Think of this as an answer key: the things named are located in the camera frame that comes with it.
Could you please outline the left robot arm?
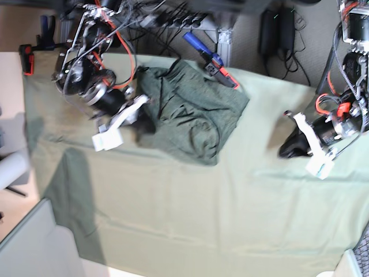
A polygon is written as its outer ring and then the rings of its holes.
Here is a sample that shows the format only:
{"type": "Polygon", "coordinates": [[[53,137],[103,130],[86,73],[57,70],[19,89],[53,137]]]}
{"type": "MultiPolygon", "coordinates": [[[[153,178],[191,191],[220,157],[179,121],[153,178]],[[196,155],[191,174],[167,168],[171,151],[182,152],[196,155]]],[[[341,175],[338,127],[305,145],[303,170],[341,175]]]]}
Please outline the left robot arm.
{"type": "Polygon", "coordinates": [[[332,146],[356,141],[368,132],[368,1],[338,1],[340,22],[320,82],[314,107],[319,117],[308,123],[318,146],[335,158],[332,146]]]}

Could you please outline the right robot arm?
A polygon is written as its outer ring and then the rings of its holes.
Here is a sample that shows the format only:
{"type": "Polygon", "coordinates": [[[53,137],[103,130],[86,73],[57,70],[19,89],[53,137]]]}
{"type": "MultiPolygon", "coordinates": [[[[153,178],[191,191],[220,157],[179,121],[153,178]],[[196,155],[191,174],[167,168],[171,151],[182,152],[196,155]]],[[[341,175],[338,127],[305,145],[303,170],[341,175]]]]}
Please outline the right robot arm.
{"type": "Polygon", "coordinates": [[[63,98],[95,121],[100,133],[122,126],[138,133],[156,131],[145,111],[149,98],[133,88],[137,60],[121,34],[138,23],[132,19],[133,10],[132,1],[76,1],[73,26],[51,78],[63,98]],[[103,63],[103,54],[115,40],[130,58],[130,75],[123,82],[103,63]]]}

